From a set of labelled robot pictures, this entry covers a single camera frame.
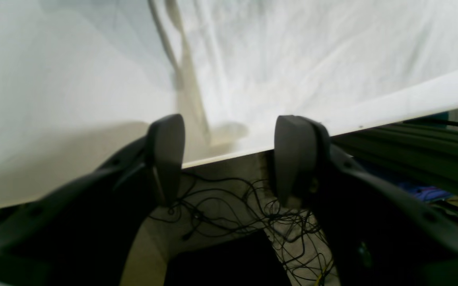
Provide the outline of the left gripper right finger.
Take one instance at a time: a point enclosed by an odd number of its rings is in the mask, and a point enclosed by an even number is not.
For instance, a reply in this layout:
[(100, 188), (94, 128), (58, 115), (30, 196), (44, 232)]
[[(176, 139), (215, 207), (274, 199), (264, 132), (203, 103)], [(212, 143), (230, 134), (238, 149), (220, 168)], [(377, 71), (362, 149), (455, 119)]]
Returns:
[(313, 213), (341, 284), (458, 286), (458, 224), (355, 158), (321, 123), (278, 117), (276, 197)]

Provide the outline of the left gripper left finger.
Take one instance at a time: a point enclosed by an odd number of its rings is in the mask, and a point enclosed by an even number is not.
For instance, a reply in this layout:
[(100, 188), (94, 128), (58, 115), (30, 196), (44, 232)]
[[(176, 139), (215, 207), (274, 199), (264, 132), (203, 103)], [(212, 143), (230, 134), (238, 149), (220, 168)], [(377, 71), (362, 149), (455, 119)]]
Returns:
[(0, 224), (0, 286), (118, 286), (141, 224), (180, 185), (185, 123), (165, 116)]

